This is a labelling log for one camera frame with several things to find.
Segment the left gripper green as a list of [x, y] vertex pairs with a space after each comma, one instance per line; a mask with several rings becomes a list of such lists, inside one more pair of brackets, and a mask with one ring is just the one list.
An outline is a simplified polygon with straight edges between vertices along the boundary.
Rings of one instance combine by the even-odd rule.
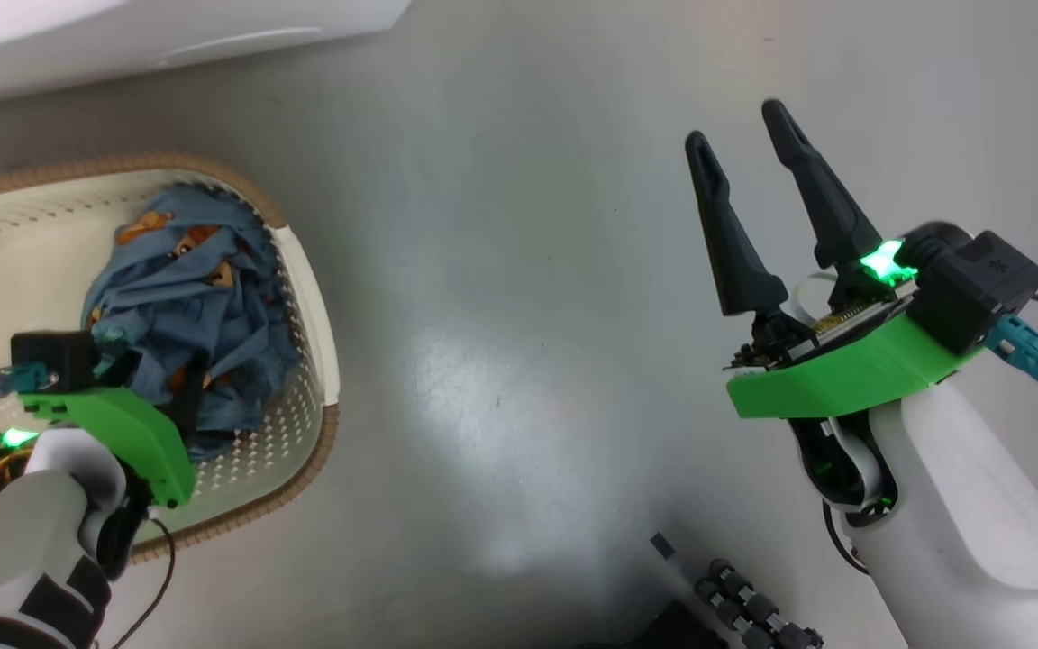
[[193, 353], [168, 379], [166, 415], [133, 385], [143, 353], [124, 350], [105, 370], [105, 387], [76, 393], [20, 393], [23, 411], [37, 420], [71, 422], [148, 481], [153, 504], [177, 508], [196, 489], [186, 448], [194, 447], [209, 370], [209, 353]]

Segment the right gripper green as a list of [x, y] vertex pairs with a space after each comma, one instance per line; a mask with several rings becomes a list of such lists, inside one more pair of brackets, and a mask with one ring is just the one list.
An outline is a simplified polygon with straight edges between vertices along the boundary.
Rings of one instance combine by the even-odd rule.
[[[820, 346], [795, 364], [726, 367], [726, 393], [738, 416], [847, 416], [924, 391], [968, 364], [980, 349], [956, 356], [906, 315], [917, 271], [887, 258], [902, 243], [883, 242], [781, 100], [765, 100], [761, 114], [778, 161], [794, 177], [804, 202], [816, 237], [816, 264], [836, 272], [829, 306], [882, 301], [881, 279], [902, 288], [905, 296], [836, 317], [834, 327], [820, 335]], [[752, 314], [752, 341], [741, 351], [790, 352], [810, 342], [810, 327], [782, 309], [789, 291], [755, 251], [708, 140], [693, 131], [684, 148], [718, 304], [728, 317]]]

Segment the blue bear-print garment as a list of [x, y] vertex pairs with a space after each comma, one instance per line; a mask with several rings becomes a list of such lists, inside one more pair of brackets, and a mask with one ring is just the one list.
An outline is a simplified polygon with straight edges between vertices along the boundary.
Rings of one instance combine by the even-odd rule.
[[141, 351], [133, 380], [153, 406], [193, 353], [209, 353], [191, 462], [260, 430], [302, 353], [288, 323], [275, 245], [246, 202], [225, 190], [174, 185], [118, 227], [110, 260], [84, 299], [83, 328], [100, 353], [95, 378], [124, 350]]

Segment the cream perforated laundry basket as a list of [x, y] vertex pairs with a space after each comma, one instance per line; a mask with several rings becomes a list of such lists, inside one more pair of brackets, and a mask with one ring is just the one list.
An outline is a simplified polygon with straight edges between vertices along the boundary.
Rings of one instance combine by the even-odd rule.
[[245, 177], [189, 153], [127, 153], [0, 174], [0, 367], [20, 330], [78, 324], [87, 289], [110, 259], [113, 231], [176, 184], [222, 189], [262, 218], [277, 248], [288, 320], [302, 364], [260, 430], [199, 464], [196, 493], [162, 520], [185, 550], [276, 512], [328, 461], [342, 377], [312, 264], [280, 211]]

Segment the white front-load washing machine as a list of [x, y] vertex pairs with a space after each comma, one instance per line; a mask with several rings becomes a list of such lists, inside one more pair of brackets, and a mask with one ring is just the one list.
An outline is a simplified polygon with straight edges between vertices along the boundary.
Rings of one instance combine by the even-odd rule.
[[0, 99], [390, 29], [412, 0], [0, 0]]

